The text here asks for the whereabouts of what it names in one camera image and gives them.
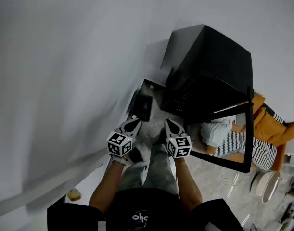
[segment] cable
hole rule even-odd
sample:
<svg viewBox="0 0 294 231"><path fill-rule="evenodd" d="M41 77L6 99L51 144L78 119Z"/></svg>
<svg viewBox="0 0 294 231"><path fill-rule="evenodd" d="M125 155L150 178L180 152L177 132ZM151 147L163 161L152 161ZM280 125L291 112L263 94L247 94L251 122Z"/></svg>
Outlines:
<svg viewBox="0 0 294 231"><path fill-rule="evenodd" d="M259 229L259 228L256 228L256 227L254 227L253 229L251 229L250 231L262 231L261 229Z"/></svg>
<svg viewBox="0 0 294 231"><path fill-rule="evenodd" d="M241 183L241 181L244 179L244 177L248 177L248 176L250 176L250 175L252 175L253 173L255 173L255 172L257 172L258 171L258 169L256 169L256 170L254 170L253 172L251 172L251 173L247 173L247 174L245 174L245 173L243 173L243 176L242 176L242 178L239 180L239 182L237 183L237 184L231 184L231 183L224 183L224 180L229 180L229 178L224 178L223 180L222 180L222 184L224 185L224 186L232 186L232 187L236 187L236 186L238 186L240 183ZM226 197L226 199L228 199L230 196L231 196L231 194L233 193L233 191L234 191L234 189L235 188L233 188L232 189L232 191L229 193L229 195Z"/></svg>

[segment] black t-shirt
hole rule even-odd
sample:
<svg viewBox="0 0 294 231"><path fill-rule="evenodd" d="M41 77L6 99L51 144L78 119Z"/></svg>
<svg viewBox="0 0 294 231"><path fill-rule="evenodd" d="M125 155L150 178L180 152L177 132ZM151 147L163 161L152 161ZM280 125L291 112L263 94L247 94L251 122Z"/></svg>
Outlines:
<svg viewBox="0 0 294 231"><path fill-rule="evenodd" d="M104 220L108 231L199 231L208 223L222 231L242 230L222 199L202 203L188 213L177 196L155 188L139 188L117 192L105 217L100 210L90 206L59 205L53 212L48 212L48 231L96 231L98 222Z"/></svg>

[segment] striped cloth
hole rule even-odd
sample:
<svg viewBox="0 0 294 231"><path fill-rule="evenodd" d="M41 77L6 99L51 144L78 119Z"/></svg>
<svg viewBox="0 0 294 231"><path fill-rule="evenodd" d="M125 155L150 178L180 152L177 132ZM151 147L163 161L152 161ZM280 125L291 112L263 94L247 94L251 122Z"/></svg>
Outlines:
<svg viewBox="0 0 294 231"><path fill-rule="evenodd" d="M230 131L223 144L217 148L213 156L224 157L228 153L239 151L242 148L243 141L245 141L245 133Z"/></svg>
<svg viewBox="0 0 294 231"><path fill-rule="evenodd" d="M279 123L283 124L284 123L284 120L277 114L274 112L274 116L273 118L278 121Z"/></svg>
<svg viewBox="0 0 294 231"><path fill-rule="evenodd" d="M275 161L277 149L268 142L254 137L252 163L259 169L269 171Z"/></svg>
<svg viewBox="0 0 294 231"><path fill-rule="evenodd" d="M234 153L245 153L246 133L230 131L223 144L217 148L213 156L226 157ZM254 137L252 163L261 170L269 171L274 163L277 149L272 144Z"/></svg>

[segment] shirt logo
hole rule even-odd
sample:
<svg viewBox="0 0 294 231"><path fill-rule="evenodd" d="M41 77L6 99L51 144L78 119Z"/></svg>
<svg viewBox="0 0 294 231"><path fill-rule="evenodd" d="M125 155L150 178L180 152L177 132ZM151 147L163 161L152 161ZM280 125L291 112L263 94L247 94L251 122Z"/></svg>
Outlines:
<svg viewBox="0 0 294 231"><path fill-rule="evenodd" d="M132 216L134 221L137 221L139 223L147 223L149 219L149 211L147 210L141 210L137 211L133 216Z"/></svg>

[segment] marble floor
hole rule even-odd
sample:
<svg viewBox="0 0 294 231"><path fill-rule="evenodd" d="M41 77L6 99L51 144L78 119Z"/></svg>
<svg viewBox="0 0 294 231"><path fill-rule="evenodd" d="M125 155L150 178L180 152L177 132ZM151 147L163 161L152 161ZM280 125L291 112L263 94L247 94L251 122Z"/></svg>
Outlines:
<svg viewBox="0 0 294 231"><path fill-rule="evenodd" d="M153 96L150 122L143 123L137 140L139 150L144 153L144 157L148 157L150 156L149 148L157 140L160 130L164 127L164 120L171 118L182 123L182 119L160 110L159 104L163 95L161 89L157 87L152 89L143 84L141 93ZM250 173L244 174L193 156L188 156L186 162L204 202L223 198L240 223L248 217L249 222L263 230L269 224L278 221L288 204L293 201L291 196L285 195L294 177L292 167L282 167L279 186L271 200L264 204L260 198L253 196L250 192L250 185L257 169L252 169Z"/></svg>

